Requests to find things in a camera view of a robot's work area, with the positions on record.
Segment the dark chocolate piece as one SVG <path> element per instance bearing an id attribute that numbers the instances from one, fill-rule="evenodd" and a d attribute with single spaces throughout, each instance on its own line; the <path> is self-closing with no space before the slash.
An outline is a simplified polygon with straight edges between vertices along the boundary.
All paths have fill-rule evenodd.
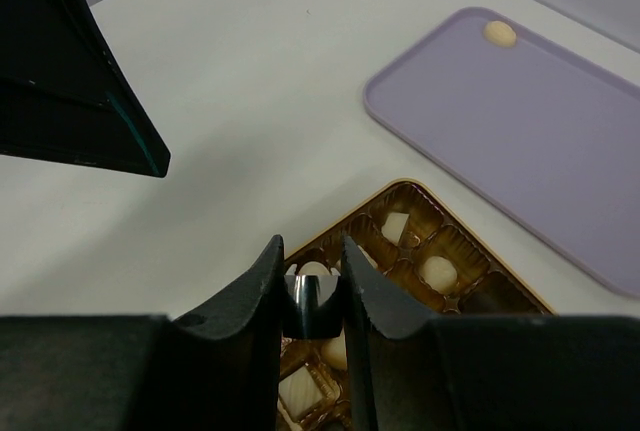
<path id="1" fill-rule="evenodd" d="M 459 304 L 463 314 L 535 312 L 536 307 L 506 276 L 488 274 Z"/>

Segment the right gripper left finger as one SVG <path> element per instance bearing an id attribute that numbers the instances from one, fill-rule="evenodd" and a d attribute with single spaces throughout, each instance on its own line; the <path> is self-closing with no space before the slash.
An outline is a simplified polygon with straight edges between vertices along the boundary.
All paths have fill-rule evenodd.
<path id="1" fill-rule="evenodd" d="M 164 325 L 144 386 L 147 430 L 272 430 L 281 347 L 284 242 Z"/>

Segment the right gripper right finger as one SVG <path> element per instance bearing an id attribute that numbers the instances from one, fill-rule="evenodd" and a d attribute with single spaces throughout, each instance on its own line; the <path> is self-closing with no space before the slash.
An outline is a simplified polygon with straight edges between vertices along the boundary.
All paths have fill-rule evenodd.
<path id="1" fill-rule="evenodd" d="M 351 416 L 357 430 L 448 430 L 450 405 L 435 338 L 437 314 L 342 240 Z"/>

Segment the white chocolate piece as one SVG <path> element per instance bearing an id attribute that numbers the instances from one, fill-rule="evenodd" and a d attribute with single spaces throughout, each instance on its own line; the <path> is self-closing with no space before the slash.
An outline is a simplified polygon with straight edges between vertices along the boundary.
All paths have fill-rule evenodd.
<path id="1" fill-rule="evenodd" d="M 382 235 L 389 242 L 398 245 L 408 224 L 409 217 L 409 213 L 390 212 L 381 227 Z"/>
<path id="2" fill-rule="evenodd" d="M 341 332 L 338 337 L 325 342 L 320 349 L 323 361 L 331 368 L 338 371 L 348 369 L 345 334 Z"/>
<path id="3" fill-rule="evenodd" d="M 303 419 L 324 399 L 320 387 L 305 366 L 279 383 L 279 397 L 293 421 Z"/>
<path id="4" fill-rule="evenodd" d="M 501 48 L 513 48 L 518 40 L 515 30 L 499 20 L 488 22 L 483 28 L 483 36 L 488 42 Z"/>
<path id="5" fill-rule="evenodd" d="M 373 269 L 375 269 L 376 271 L 379 271 L 379 265 L 378 262 L 362 247 L 358 246 L 361 254 L 366 258 L 366 260 L 369 262 L 369 264 L 373 267 Z"/>
<path id="6" fill-rule="evenodd" d="M 446 295 L 457 285 L 458 273 L 448 259 L 431 256 L 421 266 L 419 274 L 422 280 L 433 290 Z"/>
<path id="7" fill-rule="evenodd" d="M 298 276 L 330 276 L 331 271 L 321 262 L 309 261 L 297 271 Z"/>

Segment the gold chocolate box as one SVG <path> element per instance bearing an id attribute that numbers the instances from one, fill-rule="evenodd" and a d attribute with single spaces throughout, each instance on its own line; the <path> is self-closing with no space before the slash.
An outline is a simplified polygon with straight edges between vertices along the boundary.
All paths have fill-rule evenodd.
<path id="1" fill-rule="evenodd" d="M 381 227 L 390 212 L 409 213 L 409 221 L 398 245 L 389 242 Z M 287 274 L 297 274 L 309 261 L 324 264 L 332 275 L 341 271 L 343 235 L 349 235 L 379 265 L 379 272 L 413 298 L 444 314 L 463 314 L 460 301 L 488 274 L 506 276 L 536 307 L 527 314 L 548 314 L 550 307 L 541 301 L 501 260 L 450 212 L 424 185 L 400 180 L 390 183 L 355 210 L 337 221 L 285 260 Z M 456 287 L 446 295 L 427 285 L 419 271 L 431 256 L 441 256 L 455 266 Z M 348 371 L 327 365 L 320 353 L 328 340 L 281 341 L 279 383 L 302 366 L 310 371 L 324 399 L 300 421 L 293 421 L 278 396 L 278 430 L 350 430 L 351 399 Z"/>

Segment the white tongs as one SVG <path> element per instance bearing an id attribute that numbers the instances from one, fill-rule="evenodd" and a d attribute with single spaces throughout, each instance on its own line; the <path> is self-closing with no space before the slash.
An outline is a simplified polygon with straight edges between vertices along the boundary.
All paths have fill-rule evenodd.
<path id="1" fill-rule="evenodd" d="M 343 327 L 341 278 L 285 275 L 282 332 L 298 340 L 338 337 Z"/>

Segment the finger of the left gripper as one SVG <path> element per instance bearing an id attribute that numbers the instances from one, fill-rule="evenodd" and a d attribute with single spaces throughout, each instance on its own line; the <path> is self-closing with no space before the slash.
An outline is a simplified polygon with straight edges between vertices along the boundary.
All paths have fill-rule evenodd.
<path id="1" fill-rule="evenodd" d="M 170 151 L 86 0 L 1 0 L 1 152 L 167 174 Z"/>

